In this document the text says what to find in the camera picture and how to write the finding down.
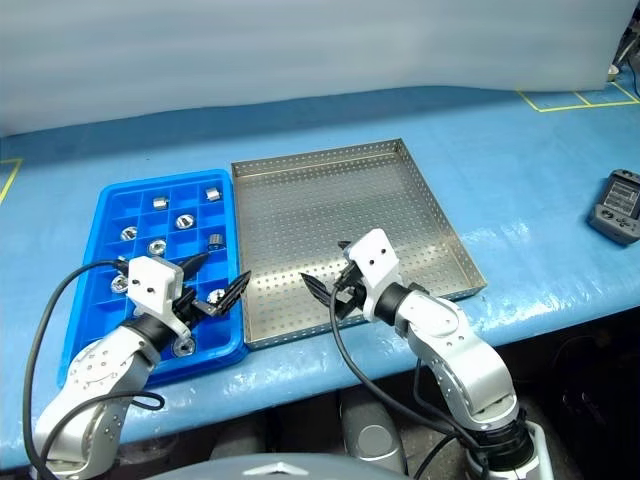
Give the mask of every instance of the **table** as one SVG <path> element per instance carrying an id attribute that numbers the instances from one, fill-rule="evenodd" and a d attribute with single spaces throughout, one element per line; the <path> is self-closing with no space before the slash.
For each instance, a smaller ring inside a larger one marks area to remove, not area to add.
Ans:
<path id="1" fill-rule="evenodd" d="M 630 82 L 628 74 L 619 80 L 627 91 Z M 640 304 L 640 245 L 620 247 L 585 222 L 611 170 L 640 170 L 640 105 L 611 85 L 582 97 L 589 105 L 572 93 L 406 88 L 170 112 L 3 139 L 2 159 L 24 161 L 0 205 L 0 469 L 27 462 L 19 420 L 27 352 L 49 295 L 82 260 L 97 196 L 111 183 L 401 137 L 488 281 L 460 304 L 492 345 Z M 0 164 L 0 182 L 14 165 Z M 72 297 L 71 289 L 45 337 L 34 422 L 57 391 Z M 349 328 L 344 338 L 374 378 L 414 365 L 385 324 Z M 157 388 L 166 407 L 131 408 L 123 441 L 355 382 L 330 335 L 304 339 Z"/>

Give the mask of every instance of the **metal nut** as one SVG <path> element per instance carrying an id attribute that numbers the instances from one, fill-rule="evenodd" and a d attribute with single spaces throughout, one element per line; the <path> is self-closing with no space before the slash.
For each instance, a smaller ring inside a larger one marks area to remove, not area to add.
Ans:
<path id="1" fill-rule="evenodd" d="M 189 215 L 185 213 L 184 215 L 180 215 L 176 218 L 176 227 L 179 230 L 186 230 L 187 228 L 191 228 L 196 224 L 196 219 L 193 218 L 193 215 Z"/>
<path id="2" fill-rule="evenodd" d="M 129 280 L 124 275 L 117 275 L 111 280 L 111 291 L 113 293 L 124 293 L 129 288 Z"/>
<path id="3" fill-rule="evenodd" d="M 209 242 L 207 244 L 207 249 L 211 250 L 220 250 L 224 248 L 224 237 L 221 233 L 212 233 L 209 235 Z"/>
<path id="4" fill-rule="evenodd" d="M 207 194 L 207 200 L 210 202 L 216 202 L 222 198 L 222 194 L 216 187 L 207 188 L 205 193 Z"/>
<path id="5" fill-rule="evenodd" d="M 153 208 L 156 210 L 166 210 L 169 206 L 169 199 L 167 197 L 156 197 L 153 199 Z"/>
<path id="6" fill-rule="evenodd" d="M 193 337 L 185 339 L 177 338 L 171 346 L 171 351 L 176 357 L 186 357 L 196 351 L 196 341 Z"/>
<path id="7" fill-rule="evenodd" d="M 121 240 L 133 240 L 138 235 L 138 228 L 133 225 L 131 227 L 126 227 L 120 232 Z"/>
<path id="8" fill-rule="evenodd" d="M 149 255 L 164 255 L 167 250 L 167 242 L 163 238 L 158 238 L 149 244 L 147 252 Z"/>
<path id="9" fill-rule="evenodd" d="M 207 303 L 217 305 L 222 297 L 224 297 L 224 288 L 216 288 L 207 295 Z"/>

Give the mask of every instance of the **perforated metal tray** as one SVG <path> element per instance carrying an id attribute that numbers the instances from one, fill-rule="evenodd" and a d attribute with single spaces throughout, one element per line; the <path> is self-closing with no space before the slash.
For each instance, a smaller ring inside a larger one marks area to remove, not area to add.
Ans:
<path id="1" fill-rule="evenodd" d="M 232 165 L 251 348 L 329 329 L 328 311 L 299 272 L 331 282 L 346 261 L 338 240 L 381 227 L 403 279 L 457 299 L 486 282 L 400 139 Z M 354 315 L 345 323 L 362 321 Z"/>

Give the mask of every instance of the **white backdrop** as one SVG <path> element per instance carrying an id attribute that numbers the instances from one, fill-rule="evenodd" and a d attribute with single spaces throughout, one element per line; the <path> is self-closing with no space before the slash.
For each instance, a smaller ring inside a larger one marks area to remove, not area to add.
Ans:
<path id="1" fill-rule="evenodd" d="M 413 85 L 601 88 L 637 0 L 2 0 L 0 132 Z"/>

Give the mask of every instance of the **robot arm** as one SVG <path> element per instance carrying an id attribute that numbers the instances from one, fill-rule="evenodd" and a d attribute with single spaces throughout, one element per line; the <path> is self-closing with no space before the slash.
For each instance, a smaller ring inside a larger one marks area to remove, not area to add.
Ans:
<path id="1" fill-rule="evenodd" d="M 336 285 L 349 288 L 353 298 L 340 302 L 336 311 L 344 317 L 361 308 L 366 320 L 382 320 L 407 340 L 434 373 L 452 416 L 485 449 L 489 478 L 552 479 L 542 429 L 525 421 L 506 365 L 473 332 L 462 309 L 418 285 L 405 287 L 398 257 L 381 229 L 347 245 L 344 255 L 349 265 Z M 328 304 L 326 288 L 313 277 L 303 278 Z M 473 452 L 468 460 L 479 474 Z"/>
<path id="2" fill-rule="evenodd" d="M 165 347 L 175 339 L 188 339 L 202 318 L 225 315 L 238 300 L 250 272 L 232 282 L 215 305 L 200 302 L 195 291 L 183 285 L 207 259 L 204 253 L 180 265 L 157 257 L 129 262 L 127 296 L 139 315 L 76 355 L 62 390 L 38 419 L 34 443 L 42 455 L 52 430 L 73 408 L 104 395 L 116 397 L 82 410 L 53 439 L 44 460 L 56 477 L 83 480 L 109 469 L 132 401 L 117 394 L 142 390 Z"/>

